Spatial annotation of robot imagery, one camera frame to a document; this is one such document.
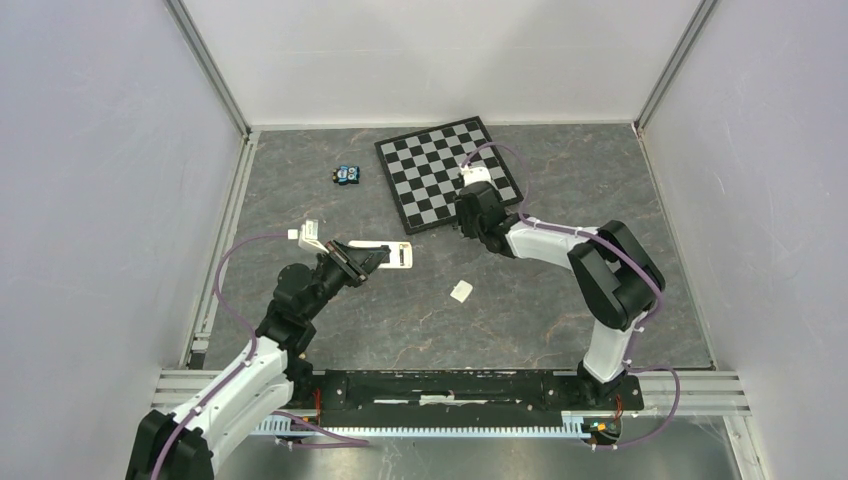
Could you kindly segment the white remote control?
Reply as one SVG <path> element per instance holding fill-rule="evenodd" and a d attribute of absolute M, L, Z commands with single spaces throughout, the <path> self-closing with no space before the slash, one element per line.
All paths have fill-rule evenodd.
<path fill-rule="evenodd" d="M 413 267 L 413 248 L 410 242 L 352 240 L 351 247 L 387 250 L 379 269 L 411 269 Z"/>

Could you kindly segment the white battery cover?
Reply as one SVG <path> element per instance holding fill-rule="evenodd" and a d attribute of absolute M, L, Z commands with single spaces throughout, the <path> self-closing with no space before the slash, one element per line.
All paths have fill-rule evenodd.
<path fill-rule="evenodd" d="M 473 286 L 464 280 L 460 280 L 451 290 L 450 297 L 460 303 L 464 303 L 472 292 Z"/>

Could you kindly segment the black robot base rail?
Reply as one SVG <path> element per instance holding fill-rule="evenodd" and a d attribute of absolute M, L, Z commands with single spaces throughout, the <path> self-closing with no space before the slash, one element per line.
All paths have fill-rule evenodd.
<path fill-rule="evenodd" d="M 612 417 L 645 407 L 638 379 L 599 387 L 574 371 L 326 370 L 295 387 L 290 410 L 323 427 L 554 427 L 564 412 Z"/>

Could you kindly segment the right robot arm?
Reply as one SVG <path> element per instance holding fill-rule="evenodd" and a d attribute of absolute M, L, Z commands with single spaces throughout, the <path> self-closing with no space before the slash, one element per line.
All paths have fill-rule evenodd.
<path fill-rule="evenodd" d="M 606 406 L 617 396 L 632 334 L 665 288 L 662 273 L 630 229 L 615 220 L 578 228 L 509 213 L 488 182 L 460 189 L 455 208 L 463 236 L 480 240 L 488 251 L 573 273 L 595 319 L 590 346 L 578 365 L 577 392 L 591 408 Z"/>

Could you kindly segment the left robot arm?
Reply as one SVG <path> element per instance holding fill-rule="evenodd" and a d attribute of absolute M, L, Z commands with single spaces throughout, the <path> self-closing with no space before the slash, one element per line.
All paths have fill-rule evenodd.
<path fill-rule="evenodd" d="M 315 336 L 313 319 L 343 288 L 361 286 L 390 255 L 386 243 L 332 240 L 318 248 L 315 266 L 284 267 L 244 349 L 191 399 L 142 418 L 127 478 L 212 479 L 264 419 L 285 405 L 306 405 L 314 381 L 301 355 Z"/>

